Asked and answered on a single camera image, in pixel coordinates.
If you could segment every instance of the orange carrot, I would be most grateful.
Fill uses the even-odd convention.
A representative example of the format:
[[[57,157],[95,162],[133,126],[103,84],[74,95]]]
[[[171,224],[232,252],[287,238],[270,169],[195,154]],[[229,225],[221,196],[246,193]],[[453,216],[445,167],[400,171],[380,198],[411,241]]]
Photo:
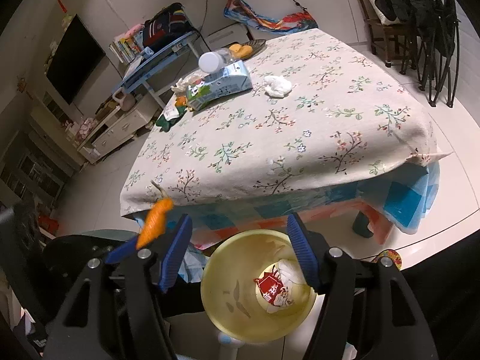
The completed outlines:
[[[167,224],[167,212],[173,208],[173,201],[165,198],[157,201],[150,209],[143,225],[143,229],[138,235],[136,249],[139,250],[148,245],[159,235],[165,233]]]

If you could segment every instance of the white tissue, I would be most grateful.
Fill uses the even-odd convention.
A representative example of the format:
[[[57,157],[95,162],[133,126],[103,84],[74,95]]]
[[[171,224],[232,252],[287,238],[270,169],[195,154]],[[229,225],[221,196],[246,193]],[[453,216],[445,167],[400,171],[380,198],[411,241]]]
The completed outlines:
[[[177,83],[175,84],[175,86],[171,86],[171,90],[177,95],[177,96],[184,96],[186,91],[187,91],[187,87],[194,83],[196,80],[199,80],[201,79],[203,76],[199,73],[191,73],[189,74],[188,76],[186,76],[185,78],[180,78]]]
[[[265,76],[263,82],[267,84],[265,92],[270,97],[282,98],[292,91],[292,83],[283,76]]]
[[[280,279],[285,287],[291,287],[293,284],[306,284],[303,277],[300,264],[289,259],[281,259],[278,262],[278,271],[280,272]]]

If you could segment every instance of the screw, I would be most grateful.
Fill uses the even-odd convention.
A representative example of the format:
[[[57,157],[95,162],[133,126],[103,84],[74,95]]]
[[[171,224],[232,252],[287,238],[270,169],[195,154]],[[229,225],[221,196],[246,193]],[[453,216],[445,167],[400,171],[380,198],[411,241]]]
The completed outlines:
[[[88,263],[87,266],[89,268],[97,268],[100,265],[100,260],[99,259],[91,259]]]
[[[150,249],[141,249],[137,253],[137,256],[141,259],[147,259],[151,255],[152,255],[152,251]]]
[[[392,259],[389,258],[389,257],[382,257],[382,258],[380,259],[380,264],[382,264],[384,267],[387,267],[387,268],[388,268],[388,267],[390,267],[390,266],[393,265],[393,261],[392,261]]]
[[[343,252],[342,252],[342,249],[334,246],[328,250],[328,254],[330,254],[330,256],[332,257],[340,257],[343,254]]]

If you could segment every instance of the backpack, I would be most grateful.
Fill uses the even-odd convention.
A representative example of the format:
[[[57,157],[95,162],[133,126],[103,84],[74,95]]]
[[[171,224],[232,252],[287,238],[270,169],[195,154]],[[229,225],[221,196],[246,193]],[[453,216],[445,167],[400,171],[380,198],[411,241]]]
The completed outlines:
[[[156,53],[189,31],[195,31],[195,28],[188,21],[182,5],[173,3],[145,22],[143,46]]]

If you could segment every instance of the wooden chair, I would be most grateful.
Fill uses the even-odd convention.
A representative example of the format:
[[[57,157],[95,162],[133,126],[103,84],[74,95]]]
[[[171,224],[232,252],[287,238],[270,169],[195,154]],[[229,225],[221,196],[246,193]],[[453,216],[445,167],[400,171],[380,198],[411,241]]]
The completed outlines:
[[[359,0],[359,2],[362,7],[365,23],[368,25],[371,53],[376,55],[377,49],[382,50],[387,68],[392,67],[392,60],[402,60],[402,69],[400,70],[402,74],[405,74],[408,65],[406,62],[408,62],[409,59],[412,61],[412,69],[415,69],[416,58],[411,57],[413,56],[411,52],[407,55],[407,50],[417,50],[417,37],[410,35],[411,28],[406,24],[383,25],[378,17],[371,17],[371,13],[369,13],[365,5],[367,3],[371,6],[370,1]],[[375,37],[374,29],[376,30],[375,32],[380,33],[382,37]],[[399,36],[404,37],[403,44],[399,42]]]

